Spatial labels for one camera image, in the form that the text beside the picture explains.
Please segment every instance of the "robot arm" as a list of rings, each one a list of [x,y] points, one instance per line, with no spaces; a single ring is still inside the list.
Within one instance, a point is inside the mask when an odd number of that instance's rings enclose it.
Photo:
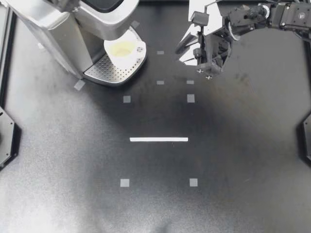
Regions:
[[[310,11],[311,4],[308,3],[275,2],[255,7],[243,5],[219,17],[217,2],[206,0],[204,5],[189,11],[192,24],[179,43],[176,54],[184,64],[195,66],[197,72],[207,77],[217,76],[231,54],[232,42],[253,30],[268,27],[292,31],[311,42]]]

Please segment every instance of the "coffee cup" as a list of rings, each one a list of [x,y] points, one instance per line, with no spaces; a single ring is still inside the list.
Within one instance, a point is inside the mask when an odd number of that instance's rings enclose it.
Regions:
[[[105,40],[104,48],[113,65],[120,69],[130,69],[138,59],[144,58],[146,43],[137,40],[135,34],[128,30],[117,40]]]

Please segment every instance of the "black mat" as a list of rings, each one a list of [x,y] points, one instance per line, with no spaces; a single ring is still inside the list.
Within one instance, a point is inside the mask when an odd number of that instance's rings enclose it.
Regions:
[[[296,133],[311,109],[303,43],[252,32],[208,81],[173,61],[187,16],[187,5],[140,6],[144,68],[124,87],[81,91],[17,25],[6,106],[23,135],[0,173],[0,232],[310,231],[311,168]],[[144,136],[189,142],[129,141]]]

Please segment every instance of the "screw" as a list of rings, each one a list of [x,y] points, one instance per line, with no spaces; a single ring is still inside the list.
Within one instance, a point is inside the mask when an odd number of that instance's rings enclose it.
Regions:
[[[74,13],[76,13],[76,12],[78,12],[79,11],[79,7],[75,7],[73,10],[72,10],[72,12],[74,12]]]

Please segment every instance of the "drip tray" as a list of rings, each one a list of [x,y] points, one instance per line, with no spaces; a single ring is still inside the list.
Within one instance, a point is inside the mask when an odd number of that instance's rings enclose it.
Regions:
[[[137,40],[141,41],[140,36],[132,27],[130,27],[129,30],[136,35]],[[110,86],[121,85],[128,81],[136,73],[136,71],[141,68],[146,60],[146,57],[147,49],[145,50],[144,58],[137,59],[131,69],[120,69],[114,66],[108,55],[105,54],[96,64],[89,68],[84,75],[86,79],[99,84]]]

